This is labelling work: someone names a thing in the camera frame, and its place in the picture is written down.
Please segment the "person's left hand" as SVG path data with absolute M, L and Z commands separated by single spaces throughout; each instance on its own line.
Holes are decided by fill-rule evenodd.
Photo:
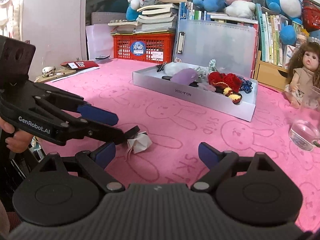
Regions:
M 32 141 L 32 134 L 23 130 L 15 131 L 14 126 L 3 119 L 1 119 L 1 129 L 9 134 L 12 134 L 12 137 L 8 137 L 5 142 L 7 144 L 7 148 L 14 153 L 24 152 Z

